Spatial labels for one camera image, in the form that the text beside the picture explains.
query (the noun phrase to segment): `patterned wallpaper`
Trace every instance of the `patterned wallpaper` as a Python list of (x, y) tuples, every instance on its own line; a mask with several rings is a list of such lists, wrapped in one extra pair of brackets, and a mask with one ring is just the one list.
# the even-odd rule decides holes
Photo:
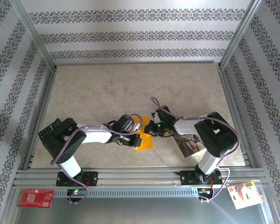
[(0, 221), (25, 159), (51, 71), (8, 0), (0, 0)]
[(261, 3), (225, 72), (280, 214), (280, 0)]
[(57, 65), (219, 62), (250, 0), (25, 0)]

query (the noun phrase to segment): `red label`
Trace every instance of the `red label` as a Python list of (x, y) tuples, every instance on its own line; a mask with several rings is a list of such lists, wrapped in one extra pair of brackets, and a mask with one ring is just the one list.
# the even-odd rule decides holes
[(18, 207), (51, 208), (54, 190), (24, 189), (19, 198)]

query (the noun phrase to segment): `beige floor panel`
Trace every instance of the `beige floor panel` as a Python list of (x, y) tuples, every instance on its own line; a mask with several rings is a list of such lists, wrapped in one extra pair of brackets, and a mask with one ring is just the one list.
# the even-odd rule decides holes
[[(73, 118), (85, 125), (101, 125), (123, 114), (150, 115), (167, 105), (177, 116), (194, 117), (217, 111), (232, 124), (215, 64), (155, 63), (58, 67), (42, 127), (56, 118)], [(83, 144), (75, 153), (79, 165), (89, 167), (195, 166), (204, 151), (184, 158), (173, 138), (154, 138), (154, 149), (137, 151), (116, 143)], [(32, 168), (50, 168), (48, 151), (38, 141)], [(241, 151), (222, 165), (245, 165)]]

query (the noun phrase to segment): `yellow sponge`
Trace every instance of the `yellow sponge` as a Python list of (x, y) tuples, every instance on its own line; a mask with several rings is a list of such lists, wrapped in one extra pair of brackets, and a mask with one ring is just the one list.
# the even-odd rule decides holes
[[(154, 148), (153, 137), (149, 134), (144, 133), (144, 128), (149, 124), (149, 116), (143, 116), (142, 118), (142, 128), (137, 133), (140, 134), (140, 138), (142, 139), (142, 144), (140, 147), (136, 147), (137, 150)], [(133, 120), (136, 123), (140, 123), (140, 119), (138, 117), (133, 117)]]

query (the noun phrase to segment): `black bracket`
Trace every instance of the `black bracket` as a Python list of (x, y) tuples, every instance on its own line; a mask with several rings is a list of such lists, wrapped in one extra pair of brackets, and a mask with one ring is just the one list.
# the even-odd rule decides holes
[[(98, 183), (98, 172), (84, 172), (81, 183), (88, 187), (95, 187)], [(70, 180), (63, 172), (59, 172), (56, 180), (56, 186), (58, 187), (79, 187), (80, 184)]]
[[(176, 175), (180, 176), (181, 184), (182, 185), (201, 185), (202, 183), (197, 179), (195, 176), (194, 170), (182, 170), (180, 172), (176, 172)], [(222, 184), (222, 176), (219, 170), (216, 170), (213, 176), (211, 176), (214, 184)], [(203, 184), (207, 185), (210, 184), (210, 180), (204, 182)]]

